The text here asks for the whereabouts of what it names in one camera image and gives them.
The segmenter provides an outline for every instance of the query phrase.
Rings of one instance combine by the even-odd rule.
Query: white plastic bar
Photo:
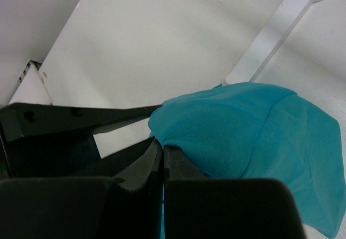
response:
[[[321,0],[283,0],[224,85],[254,81],[311,4],[318,1]]]

